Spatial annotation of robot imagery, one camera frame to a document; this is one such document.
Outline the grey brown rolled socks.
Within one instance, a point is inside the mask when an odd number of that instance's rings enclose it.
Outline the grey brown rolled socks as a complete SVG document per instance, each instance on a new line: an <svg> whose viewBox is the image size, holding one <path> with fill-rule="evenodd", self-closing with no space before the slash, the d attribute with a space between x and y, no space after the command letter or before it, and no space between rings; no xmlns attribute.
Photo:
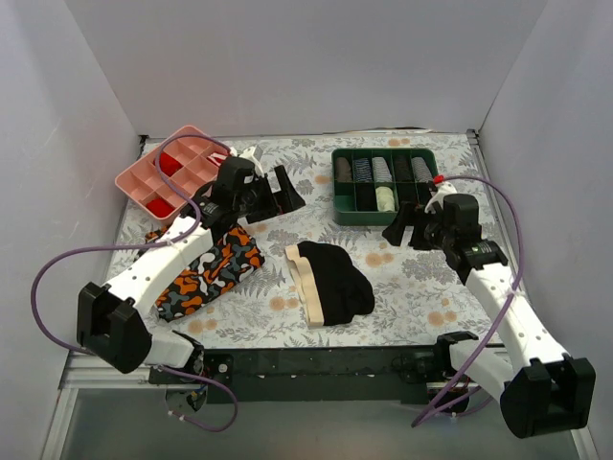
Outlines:
<svg viewBox="0 0 613 460"><path fill-rule="evenodd" d="M352 182L352 165L346 157L337 157L334 162L335 179L341 183Z"/></svg>

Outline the black underwear beige waistband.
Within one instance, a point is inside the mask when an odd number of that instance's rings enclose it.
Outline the black underwear beige waistband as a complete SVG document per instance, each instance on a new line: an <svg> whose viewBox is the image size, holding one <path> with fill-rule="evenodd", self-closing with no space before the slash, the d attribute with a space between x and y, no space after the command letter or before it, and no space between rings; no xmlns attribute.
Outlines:
<svg viewBox="0 0 613 460"><path fill-rule="evenodd" d="M374 311L373 287L342 247L301 241L284 252L310 328L349 324Z"/></svg>

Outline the black rolled socks front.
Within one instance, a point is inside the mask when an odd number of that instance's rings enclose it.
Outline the black rolled socks front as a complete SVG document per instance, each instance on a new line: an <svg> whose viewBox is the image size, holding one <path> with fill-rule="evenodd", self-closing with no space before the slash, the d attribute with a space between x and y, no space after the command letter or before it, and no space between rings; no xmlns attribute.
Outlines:
<svg viewBox="0 0 613 460"><path fill-rule="evenodd" d="M359 212L376 212L375 188L370 183L357 183L355 185L356 210Z"/></svg>

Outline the green compartment tray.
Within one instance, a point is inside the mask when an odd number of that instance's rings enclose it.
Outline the green compartment tray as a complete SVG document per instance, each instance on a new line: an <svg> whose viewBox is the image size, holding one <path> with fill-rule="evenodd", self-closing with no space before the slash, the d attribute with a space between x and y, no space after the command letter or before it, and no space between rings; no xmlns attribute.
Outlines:
<svg viewBox="0 0 613 460"><path fill-rule="evenodd" d="M331 154L334 221L387 226L400 205L424 205L438 174L429 149L337 149Z"/></svg>

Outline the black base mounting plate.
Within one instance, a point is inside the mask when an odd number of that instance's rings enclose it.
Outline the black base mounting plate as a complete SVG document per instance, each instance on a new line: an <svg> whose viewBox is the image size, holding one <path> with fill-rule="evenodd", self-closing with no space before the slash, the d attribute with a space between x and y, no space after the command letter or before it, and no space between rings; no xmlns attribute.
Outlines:
<svg viewBox="0 0 613 460"><path fill-rule="evenodd" d="M426 404L453 376L435 345L216 349L204 376L241 403L392 401Z"/></svg>

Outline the black rolled socks back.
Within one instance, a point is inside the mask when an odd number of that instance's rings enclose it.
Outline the black rolled socks back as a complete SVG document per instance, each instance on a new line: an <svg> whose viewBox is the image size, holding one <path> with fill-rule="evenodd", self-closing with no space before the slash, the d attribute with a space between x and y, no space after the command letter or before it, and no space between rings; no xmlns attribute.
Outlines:
<svg viewBox="0 0 613 460"><path fill-rule="evenodd" d="M412 182L413 174L410 161L402 155L393 158L396 182Z"/></svg>

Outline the orange camouflage patterned garment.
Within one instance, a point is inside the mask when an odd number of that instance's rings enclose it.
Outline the orange camouflage patterned garment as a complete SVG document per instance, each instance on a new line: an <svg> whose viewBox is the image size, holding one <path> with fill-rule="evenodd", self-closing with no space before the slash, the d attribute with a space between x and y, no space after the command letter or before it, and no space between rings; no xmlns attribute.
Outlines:
<svg viewBox="0 0 613 460"><path fill-rule="evenodd" d="M234 225L165 288L155 301L159 317L171 322L195 313L238 286L264 262L256 240Z"/></svg>

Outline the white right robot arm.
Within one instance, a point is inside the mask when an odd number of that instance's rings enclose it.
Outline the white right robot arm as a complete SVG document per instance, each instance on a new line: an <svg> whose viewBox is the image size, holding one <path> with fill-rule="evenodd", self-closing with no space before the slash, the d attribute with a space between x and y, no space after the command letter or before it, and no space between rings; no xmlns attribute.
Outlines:
<svg viewBox="0 0 613 460"><path fill-rule="evenodd" d="M587 425L596 381L588 359L572 357L547 331L525 294L515 285L503 250L482 236L477 199L439 193L425 206L401 204L383 236L398 245L407 226L410 246L440 250L447 265L478 300L508 356L488 349L474 333L442 335L433 357L443 380L468 377L499 403L503 419L518 438Z"/></svg>

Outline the grey white rolled socks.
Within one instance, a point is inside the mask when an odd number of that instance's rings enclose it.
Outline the grey white rolled socks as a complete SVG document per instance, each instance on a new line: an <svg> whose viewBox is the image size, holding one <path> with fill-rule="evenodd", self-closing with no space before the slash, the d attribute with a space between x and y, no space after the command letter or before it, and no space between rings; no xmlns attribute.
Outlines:
<svg viewBox="0 0 613 460"><path fill-rule="evenodd" d="M391 183L393 181L393 176L390 167L384 157L374 157L372 159L372 165L375 182Z"/></svg>

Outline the red rolled garment front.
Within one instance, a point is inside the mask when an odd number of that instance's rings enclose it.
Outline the red rolled garment front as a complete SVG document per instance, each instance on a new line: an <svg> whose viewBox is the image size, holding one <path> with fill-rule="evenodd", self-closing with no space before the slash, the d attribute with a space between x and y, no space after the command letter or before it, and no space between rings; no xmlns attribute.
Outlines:
<svg viewBox="0 0 613 460"><path fill-rule="evenodd" d="M162 197L151 199L145 206L157 219L166 219L175 210L175 208Z"/></svg>

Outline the floral fern table mat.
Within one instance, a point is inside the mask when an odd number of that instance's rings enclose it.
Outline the floral fern table mat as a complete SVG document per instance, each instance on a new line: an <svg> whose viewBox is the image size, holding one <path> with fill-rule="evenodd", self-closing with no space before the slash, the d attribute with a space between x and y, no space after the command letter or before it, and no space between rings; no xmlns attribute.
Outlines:
<svg viewBox="0 0 613 460"><path fill-rule="evenodd" d="M207 348L350 347L427 345L440 334L470 331L484 335L490 325L477 300L458 280L439 251L392 247L378 227L349 227L333 219L331 155L341 148L422 148L431 150L441 173L479 201L486 238L503 242L482 170L467 134L368 134L241 139L236 149L255 147L267 169L284 165L303 209L248 227L261 249L261 269L228 294L174 323ZM371 282L375 309L345 326L311 328L290 275L284 250L302 241L343 247Z"/></svg>

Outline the black rolled socks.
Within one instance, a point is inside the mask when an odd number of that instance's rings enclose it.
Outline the black rolled socks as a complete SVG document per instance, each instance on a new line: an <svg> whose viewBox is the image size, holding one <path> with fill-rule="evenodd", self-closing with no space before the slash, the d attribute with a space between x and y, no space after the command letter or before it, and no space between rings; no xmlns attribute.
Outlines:
<svg viewBox="0 0 613 460"><path fill-rule="evenodd" d="M376 212L375 188L370 183L357 183L355 185L356 210L359 212Z"/></svg>
<svg viewBox="0 0 613 460"><path fill-rule="evenodd" d="M412 182L413 174L410 161L402 155L393 158L396 182Z"/></svg>

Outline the pink compartment tray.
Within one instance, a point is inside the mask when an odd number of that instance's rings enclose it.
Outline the pink compartment tray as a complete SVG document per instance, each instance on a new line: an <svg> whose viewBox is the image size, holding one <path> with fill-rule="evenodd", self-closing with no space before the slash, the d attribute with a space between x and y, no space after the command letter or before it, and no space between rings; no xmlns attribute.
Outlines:
<svg viewBox="0 0 613 460"><path fill-rule="evenodd" d="M172 142L143 155L115 178L115 185L149 217L163 224L171 223L187 205L185 196L193 198L195 192L216 179L219 168L206 157L213 151L230 149L218 141L209 140L194 126L183 126L173 133ZM164 175L159 167L159 156L164 151L178 160L182 169L173 176ZM162 197L174 208L164 219L156 218L145 206L153 198Z"/></svg>

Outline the cream rolled socks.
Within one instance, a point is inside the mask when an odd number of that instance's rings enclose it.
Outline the cream rolled socks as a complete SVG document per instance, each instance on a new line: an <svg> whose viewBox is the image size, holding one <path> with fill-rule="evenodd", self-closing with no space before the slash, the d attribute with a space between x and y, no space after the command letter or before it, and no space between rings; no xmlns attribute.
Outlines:
<svg viewBox="0 0 613 460"><path fill-rule="evenodd" d="M375 198L378 212L394 212L396 210L394 192L390 187L376 187Z"/></svg>

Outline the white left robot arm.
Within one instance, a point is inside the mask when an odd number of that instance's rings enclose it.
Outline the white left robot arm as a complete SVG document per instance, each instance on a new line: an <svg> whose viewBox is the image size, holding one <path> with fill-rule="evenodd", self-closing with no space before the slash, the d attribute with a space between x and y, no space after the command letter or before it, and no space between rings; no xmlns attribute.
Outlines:
<svg viewBox="0 0 613 460"><path fill-rule="evenodd" d="M201 345L169 323L217 299L262 267L264 257L238 225L272 219L305 206L286 170L274 170L272 191L255 164L230 157L214 181L194 196L171 226L126 270L79 293L78 343L128 374L143 364L165 365L182 382L204 370Z"/></svg>

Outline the white patterned rolled socks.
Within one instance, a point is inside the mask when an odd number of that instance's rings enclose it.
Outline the white patterned rolled socks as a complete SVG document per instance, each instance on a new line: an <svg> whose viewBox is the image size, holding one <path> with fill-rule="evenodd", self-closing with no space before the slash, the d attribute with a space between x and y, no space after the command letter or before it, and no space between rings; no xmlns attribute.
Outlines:
<svg viewBox="0 0 613 460"><path fill-rule="evenodd" d="M411 164L417 182L428 183L433 181L433 175L422 157L413 157L411 159Z"/></svg>

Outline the aluminium frame rail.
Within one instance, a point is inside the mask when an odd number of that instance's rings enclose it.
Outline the aluminium frame rail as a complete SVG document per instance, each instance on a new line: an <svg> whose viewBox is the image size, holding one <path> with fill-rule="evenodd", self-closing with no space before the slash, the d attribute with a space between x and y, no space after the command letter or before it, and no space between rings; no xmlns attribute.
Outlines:
<svg viewBox="0 0 613 460"><path fill-rule="evenodd" d="M73 415L73 409L79 390L154 390L168 389L170 391L183 391L192 388L187 384L157 384L149 383L149 367L141 366L130 374L121 374L95 356L83 354L69 354L62 372L57 396L57 409L54 421L48 434L41 458L59 459L68 430L67 420ZM66 422L62 428L56 427L55 417L60 419L66 415ZM579 459L600 459L594 445L589 428L571 430L573 443Z"/></svg>

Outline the blue striped rolled socks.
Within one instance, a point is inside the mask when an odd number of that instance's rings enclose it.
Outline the blue striped rolled socks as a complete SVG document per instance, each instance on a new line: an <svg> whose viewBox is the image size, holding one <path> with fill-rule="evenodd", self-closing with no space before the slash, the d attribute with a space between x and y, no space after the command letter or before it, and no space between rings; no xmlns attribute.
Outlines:
<svg viewBox="0 0 613 460"><path fill-rule="evenodd" d="M354 158L352 162L353 166L353 179L355 182L373 182L374 174L373 167L370 158L359 157Z"/></svg>

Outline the red rolled garment back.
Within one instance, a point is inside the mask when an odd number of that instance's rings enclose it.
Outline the red rolled garment back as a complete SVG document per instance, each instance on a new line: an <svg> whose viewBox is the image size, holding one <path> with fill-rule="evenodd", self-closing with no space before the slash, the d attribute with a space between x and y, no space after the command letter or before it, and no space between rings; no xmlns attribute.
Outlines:
<svg viewBox="0 0 613 460"><path fill-rule="evenodd" d="M166 176L173 176L183 167L178 160L168 155L164 151L160 153L158 163L161 172Z"/></svg>

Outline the red white rolled garment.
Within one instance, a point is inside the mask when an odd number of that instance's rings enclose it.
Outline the red white rolled garment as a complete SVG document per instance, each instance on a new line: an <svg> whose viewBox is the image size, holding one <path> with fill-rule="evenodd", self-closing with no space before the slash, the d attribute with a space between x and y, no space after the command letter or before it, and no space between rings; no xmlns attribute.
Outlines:
<svg viewBox="0 0 613 460"><path fill-rule="evenodd" d="M222 163L231 156L232 154L226 151L213 151L206 157L206 160L216 168L220 168Z"/></svg>

